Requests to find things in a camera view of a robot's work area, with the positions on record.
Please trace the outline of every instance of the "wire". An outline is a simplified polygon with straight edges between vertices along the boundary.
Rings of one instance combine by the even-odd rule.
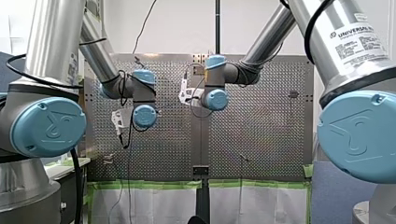
[[[107,224],[111,224],[111,214],[113,213],[114,208],[117,206],[117,204],[120,203],[121,201],[121,196],[122,196],[122,192],[123,192],[123,186],[122,186],[122,180],[121,182],[121,191],[120,191],[120,195],[119,198],[117,199],[117,201],[113,204],[113,206],[111,206],[110,208],[110,212],[108,213],[108,217],[107,217]]]
[[[120,176],[120,170],[117,168],[116,163],[112,163],[112,164],[114,165],[114,168],[116,169],[116,172]],[[107,224],[110,224],[110,222],[111,222],[111,220],[110,220],[111,219],[111,214],[113,213],[113,210],[117,206],[117,204],[119,204],[120,201],[121,201],[121,196],[122,196],[122,193],[123,193],[123,184],[122,184],[121,178],[120,178],[120,185],[121,185],[120,195],[119,195],[119,198],[117,199],[117,201],[113,204],[113,206],[111,206],[110,212],[108,213],[108,217],[107,217]]]
[[[199,86],[202,84],[202,82],[203,82],[204,80],[205,80],[205,78],[203,77],[203,78],[201,79],[201,81],[198,83],[197,87],[196,87],[195,90],[192,92],[192,99],[190,100],[190,110],[191,110],[191,113],[192,113],[196,118],[198,118],[198,119],[207,119],[207,118],[209,118],[209,117],[213,114],[213,110],[211,110],[210,113],[209,113],[208,115],[203,116],[203,117],[200,117],[200,116],[198,116],[197,114],[195,114],[194,109],[193,109],[193,107],[192,107],[192,101],[193,101],[193,99],[197,99],[197,98],[194,98],[194,94],[195,94],[195,92],[198,90]]]
[[[129,152],[128,152],[128,164],[127,164],[127,169],[128,169],[128,196],[129,196],[129,223],[132,224],[132,214],[131,214],[131,186],[130,186],[130,180],[131,180],[131,161],[132,161],[132,145],[134,141],[134,132],[130,133],[131,135],[131,144],[129,145]]]
[[[136,38],[136,42],[134,43],[134,51],[132,52],[133,55],[134,55],[134,53],[136,52],[137,45],[139,44],[139,38],[140,38],[140,36],[143,34],[143,31],[145,30],[146,22],[147,22],[148,19],[149,19],[149,15],[151,14],[151,11],[152,11],[152,9],[153,9],[154,6],[155,6],[155,3],[157,3],[157,0],[154,0],[154,1],[152,2],[151,7],[150,7],[150,9],[149,9],[149,11],[148,11],[148,15],[146,16],[145,21],[143,22],[142,29],[140,30],[140,33],[139,33],[139,35],[138,35],[137,38]]]
[[[99,42],[102,42],[102,41],[105,41],[105,40],[107,40],[107,38],[103,37],[103,38],[100,38],[100,39],[97,39],[97,40],[92,40],[92,41],[80,43],[79,45],[80,46],[91,45],[91,44],[96,44],[96,43],[99,43]]]
[[[186,71],[184,71],[184,78],[185,78],[185,79],[187,79],[187,74],[189,73],[189,68],[192,67],[192,66],[194,66],[194,65],[196,65],[196,66],[201,66],[201,67],[205,68],[205,67],[204,67],[203,65],[201,65],[200,63],[190,63],[189,65],[187,65]]]
[[[3,107],[4,105],[6,105],[6,100],[7,100],[6,96],[0,98],[0,108]]]
[[[289,3],[286,2],[286,0],[280,0],[280,3],[287,9],[290,9]]]
[[[81,221],[81,210],[82,210],[82,198],[83,198],[83,192],[82,192],[82,174],[81,174],[81,168],[79,167],[78,163],[78,156],[76,149],[73,148],[70,151],[70,154],[72,155],[73,159],[73,165],[76,173],[76,215],[75,215],[75,223],[79,224]]]
[[[13,71],[14,73],[18,74],[18,75],[21,75],[23,77],[27,77],[29,79],[32,79],[33,81],[36,81],[36,82],[38,82],[40,84],[43,84],[43,85],[48,85],[48,86],[52,86],[52,87],[60,87],[60,88],[65,88],[65,89],[82,89],[82,88],[84,88],[83,86],[75,86],[75,85],[68,86],[68,85],[64,85],[64,84],[50,82],[50,81],[47,81],[47,80],[44,80],[44,79],[41,79],[41,78],[38,78],[38,77],[35,77],[35,76],[32,76],[32,75],[29,75],[27,73],[24,73],[24,72],[18,70],[17,68],[15,68],[14,66],[11,65],[12,62],[17,61],[17,60],[19,60],[21,58],[24,58],[24,57],[26,57],[26,54],[12,56],[6,62],[7,68],[9,70]]]
[[[128,102],[128,98],[124,96],[125,89],[126,89],[127,74],[124,70],[119,70],[119,74],[121,76],[121,79],[119,82],[120,104],[121,104],[121,106],[125,106],[126,103]]]
[[[319,6],[318,10],[314,13],[314,15],[312,16],[311,20],[309,20],[308,25],[306,26],[306,30],[305,30],[305,36],[304,36],[304,48],[305,48],[305,54],[306,57],[309,59],[309,61],[312,64],[314,63],[314,59],[312,57],[312,53],[311,53],[311,45],[310,45],[310,41],[311,41],[311,35],[314,31],[315,28],[315,23],[317,22],[319,16],[322,14],[322,12],[333,2],[334,0],[324,0],[321,5]]]

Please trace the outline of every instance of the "power cord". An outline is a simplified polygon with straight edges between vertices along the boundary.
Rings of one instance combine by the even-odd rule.
[[[287,9],[290,9],[289,3],[286,2],[286,0],[280,0],[280,3]]]
[[[318,10],[314,13],[314,15],[312,16],[311,20],[309,21],[308,25],[306,26],[306,30],[305,30],[305,38],[304,38],[304,48],[305,48],[305,54],[306,57],[309,59],[309,61],[312,64],[314,63],[314,59],[312,57],[312,53],[311,53],[311,45],[310,45],[310,40],[311,40],[311,35],[314,31],[315,28],[315,23],[317,22],[319,16],[322,14],[322,12],[329,6],[332,4],[332,2],[334,2],[334,0],[324,0]]]
[[[98,42],[101,42],[101,41],[104,41],[104,40],[106,40],[106,38],[101,38],[101,39],[98,39],[98,40],[93,40],[93,41],[90,41],[90,42],[81,43],[80,45],[84,46],[84,45],[95,44],[95,43],[98,43]],[[83,89],[84,88],[83,86],[79,86],[79,85],[64,85],[64,84],[59,84],[59,83],[55,83],[55,82],[50,82],[50,81],[41,79],[39,77],[35,77],[35,76],[32,76],[32,75],[29,75],[29,74],[27,74],[25,72],[22,72],[22,71],[18,70],[14,66],[12,66],[11,63],[13,63],[14,61],[17,61],[17,60],[19,60],[21,58],[25,58],[25,57],[26,57],[26,54],[21,54],[21,55],[16,55],[16,56],[10,57],[6,61],[6,67],[9,70],[13,71],[14,73],[16,73],[16,74],[18,74],[18,75],[20,75],[22,77],[27,77],[27,78],[32,79],[33,81],[35,81],[37,83],[40,83],[40,84],[43,84],[43,85],[52,86],[52,87],[59,87],[59,88],[65,88],[65,89],[72,89],[72,90]]]
[[[131,144],[129,145],[129,152],[128,152],[128,164],[127,164],[127,169],[128,169],[128,198],[129,198],[129,223],[132,224],[132,214],[131,214],[131,162],[132,162],[132,145],[134,141],[134,132],[130,133],[131,135]]]
[[[134,43],[134,51],[132,52],[133,55],[134,55],[134,53],[136,52],[137,45],[139,44],[140,36],[143,34],[143,31],[145,30],[146,22],[147,22],[148,19],[149,19],[149,15],[151,14],[151,11],[152,11],[152,9],[154,8],[154,6],[155,6],[156,3],[157,3],[157,0],[154,0],[154,1],[152,2],[151,7],[149,8],[149,11],[148,11],[148,15],[146,16],[145,20],[143,21],[142,29],[140,30],[140,33],[139,33],[139,35],[138,35],[137,38],[136,38],[136,42]]]
[[[97,40],[92,40],[92,41],[87,41],[87,42],[84,42],[84,43],[80,43],[79,45],[80,46],[91,45],[91,44],[96,44],[96,43],[99,43],[99,42],[102,42],[102,41],[105,41],[105,40],[107,40],[107,38],[103,37],[103,38],[100,38],[100,39],[97,39]]]
[[[76,149],[73,148],[70,151],[70,154],[72,155],[73,159],[73,165],[75,169],[75,174],[76,174],[76,215],[75,215],[75,223],[79,224],[81,221],[81,211],[82,211],[82,198],[83,198],[83,189],[82,189],[82,174],[81,174],[81,168],[79,167],[78,163],[78,155],[76,152]]]
[[[116,163],[111,163],[114,165],[114,168],[116,169],[117,174],[120,176],[120,169],[118,169]],[[120,203],[121,201],[121,197],[122,197],[122,193],[123,193],[123,184],[122,184],[122,179],[120,178],[120,185],[121,185],[121,190],[120,190],[120,194],[119,194],[119,198],[117,199],[117,201],[113,204],[113,206],[111,206],[110,211],[108,213],[108,217],[107,217],[107,224],[111,224],[111,214],[113,213],[114,208],[117,206],[117,204]]]

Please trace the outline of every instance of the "metal stand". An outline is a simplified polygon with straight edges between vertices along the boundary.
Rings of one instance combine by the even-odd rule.
[[[396,185],[378,185],[370,202],[353,208],[353,224],[395,224]]]
[[[0,164],[0,223],[61,223],[60,188],[40,159]]]

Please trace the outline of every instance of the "metal frame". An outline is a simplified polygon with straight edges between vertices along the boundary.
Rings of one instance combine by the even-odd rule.
[[[142,63],[147,62],[147,63],[153,63],[149,69],[154,70],[154,73],[163,73],[160,74],[160,76],[173,76],[175,71],[169,70],[167,68],[161,67],[161,64],[164,64],[166,66],[179,66],[179,68],[184,67],[184,69],[180,69],[180,71],[177,70],[177,73],[180,74],[180,79],[182,75],[184,74],[184,70],[186,66],[190,63],[205,63],[205,58],[207,58],[207,54],[198,54],[198,55],[190,55],[190,54],[143,54],[143,55],[136,55],[139,57]],[[242,55],[225,55],[227,59],[230,61],[235,61],[239,60],[242,58]],[[132,57],[131,54],[114,54],[112,55],[112,60],[115,62],[117,66],[120,66],[120,64],[128,64],[128,67],[126,68],[128,71],[131,70],[135,67],[134,65],[134,57]],[[312,162],[312,131],[313,131],[313,74],[314,74],[314,66],[308,62],[308,60],[305,58],[305,56],[278,56],[275,59],[273,59],[273,63],[304,63],[304,71],[305,71],[305,76],[304,76],[304,93],[306,95],[300,96],[304,98],[304,157],[303,161],[301,162],[301,172],[298,175],[294,176],[248,176],[244,175],[243,177],[249,178],[252,177],[253,179],[271,179],[271,180],[279,180],[279,181],[302,181],[304,180],[304,169],[303,165],[304,164],[309,164]],[[127,169],[121,169],[120,167],[117,168],[116,166],[120,166],[120,162],[124,162],[122,160],[125,160],[127,154],[125,154],[125,150],[121,149],[121,147],[118,147],[118,149],[113,150],[113,151],[108,151],[108,154],[103,154],[103,151],[98,151],[97,148],[94,148],[95,140],[93,139],[94,137],[94,132],[103,132],[104,130],[95,130],[98,128],[95,128],[92,126],[92,122],[95,121],[93,115],[95,111],[93,111],[93,105],[95,103],[95,95],[97,92],[94,90],[93,83],[95,81],[94,74],[92,73],[91,68],[87,65],[85,68],[85,103],[86,103],[86,109],[87,109],[87,118],[89,120],[90,126],[87,129],[87,153],[90,157],[96,159],[93,160],[90,170],[90,180],[108,180],[108,179],[114,179],[114,178],[126,178],[126,170]],[[191,86],[194,86],[198,84],[198,82],[201,80],[201,76],[199,74],[195,74],[193,76],[190,76],[190,84]],[[157,86],[157,91],[160,94],[159,95],[159,102],[161,102],[162,97],[161,97],[161,91],[164,91],[161,86]],[[177,81],[177,84],[175,86],[175,89],[179,89],[179,83]],[[210,175],[194,175],[192,173],[193,167],[195,166],[209,166],[209,173],[211,170],[210,166],[213,166],[213,164],[210,164],[210,159],[209,159],[209,128],[210,128],[210,123],[214,122],[211,121],[211,119],[197,119],[194,117],[190,109],[188,107],[183,107],[184,115],[187,117],[185,119],[188,119],[190,121],[190,133],[188,131],[184,134],[189,134],[191,137],[190,142],[185,146],[185,148],[190,149],[190,157],[185,158],[184,160],[188,161],[188,164],[190,165],[189,168],[189,175],[187,175],[187,171],[183,171],[182,173],[184,174],[183,176],[164,176],[164,175],[152,175],[152,174],[147,174],[147,175],[131,175],[131,179],[145,179],[145,180],[154,180],[154,181],[180,181],[180,180],[192,180],[192,179],[201,179],[201,180],[207,180],[209,177],[212,178],[213,176]],[[195,112],[197,114],[205,114],[206,111],[202,109],[196,109]],[[106,129],[111,129],[114,130],[112,124],[111,127],[106,127]],[[117,139],[117,136],[114,131],[113,136],[109,136],[108,139],[114,138]],[[103,158],[104,156],[108,156],[109,154],[114,153],[114,162],[112,162],[111,167],[104,165]],[[132,160],[132,164],[136,164],[140,162],[140,165],[144,164],[144,161],[139,161],[138,158],[135,158],[136,160]],[[159,165],[163,166],[163,169],[166,169],[166,164],[160,164]],[[101,176],[100,174],[103,174],[104,172],[114,172],[116,169],[122,170],[123,175],[121,176],[114,176],[114,175],[104,175]],[[161,171],[161,167],[151,167],[152,169],[156,169]],[[180,169],[187,169],[187,166],[181,165]],[[215,178],[239,178],[241,175],[239,173],[234,174],[234,176],[214,176]]]

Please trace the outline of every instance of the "universal robots logo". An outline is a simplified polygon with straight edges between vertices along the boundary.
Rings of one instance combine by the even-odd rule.
[[[337,33],[336,33],[336,32],[332,32],[332,33],[330,34],[330,38],[331,38],[331,39],[335,38],[336,36],[337,36]]]

